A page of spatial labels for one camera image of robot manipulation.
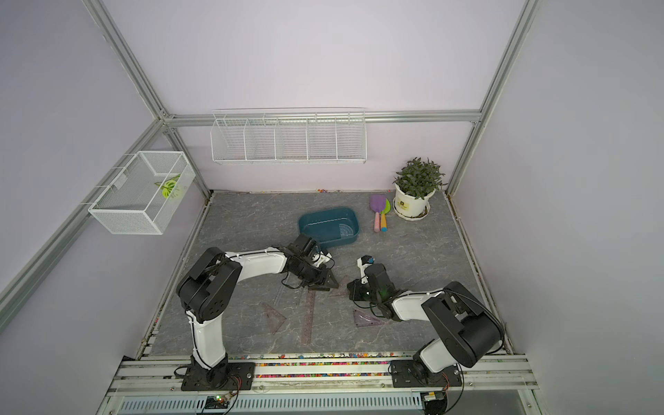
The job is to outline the purple triangle ruler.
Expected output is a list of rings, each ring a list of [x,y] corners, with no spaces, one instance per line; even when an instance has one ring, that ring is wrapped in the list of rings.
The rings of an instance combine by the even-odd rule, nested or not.
[[[353,318],[356,328],[376,327],[386,323],[374,315],[366,314],[359,310],[353,310]]]

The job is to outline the clear blue protractor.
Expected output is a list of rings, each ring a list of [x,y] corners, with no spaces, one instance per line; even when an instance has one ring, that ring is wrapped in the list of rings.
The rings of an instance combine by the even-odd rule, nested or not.
[[[358,229],[352,222],[339,221],[337,223],[337,240],[355,240],[358,235]]]

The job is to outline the teal plastic storage box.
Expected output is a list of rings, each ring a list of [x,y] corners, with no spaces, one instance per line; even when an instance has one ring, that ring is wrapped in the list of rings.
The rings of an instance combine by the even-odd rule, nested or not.
[[[360,233],[360,227],[356,213],[350,207],[334,207],[322,211],[304,214],[298,219],[298,229],[300,233],[313,238],[321,248],[340,247],[352,244],[355,240],[337,240],[337,223],[339,221],[348,221],[354,223]]]

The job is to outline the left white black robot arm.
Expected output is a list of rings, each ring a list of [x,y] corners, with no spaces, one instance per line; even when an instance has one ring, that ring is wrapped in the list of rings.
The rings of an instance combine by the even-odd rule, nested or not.
[[[304,234],[287,247],[247,252],[207,249],[176,288],[190,324],[195,365],[209,372],[228,360],[222,316],[238,283],[263,275],[283,274],[299,280],[297,289],[329,291],[339,287],[333,267],[331,254]]]

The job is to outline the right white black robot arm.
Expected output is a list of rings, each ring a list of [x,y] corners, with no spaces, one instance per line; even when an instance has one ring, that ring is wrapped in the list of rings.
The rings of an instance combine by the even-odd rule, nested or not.
[[[376,318],[428,322],[436,331],[437,338],[413,357],[415,368],[427,374],[456,365],[471,368],[503,344],[502,323],[458,281],[428,292],[399,290],[373,257],[361,257],[357,266],[361,276],[347,284],[352,302],[366,303]]]

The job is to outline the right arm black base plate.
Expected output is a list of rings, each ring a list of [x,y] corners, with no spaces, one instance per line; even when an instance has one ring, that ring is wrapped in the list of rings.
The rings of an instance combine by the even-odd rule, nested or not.
[[[456,366],[449,366],[438,373],[431,372],[423,363],[413,360],[390,361],[387,373],[391,376],[393,387],[461,387],[461,372]]]

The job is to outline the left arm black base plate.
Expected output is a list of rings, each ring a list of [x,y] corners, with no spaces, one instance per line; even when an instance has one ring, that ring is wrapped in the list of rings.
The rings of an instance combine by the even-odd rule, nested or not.
[[[192,361],[183,376],[184,392],[245,391],[252,388],[255,365],[250,362],[223,361],[213,369],[205,369]]]

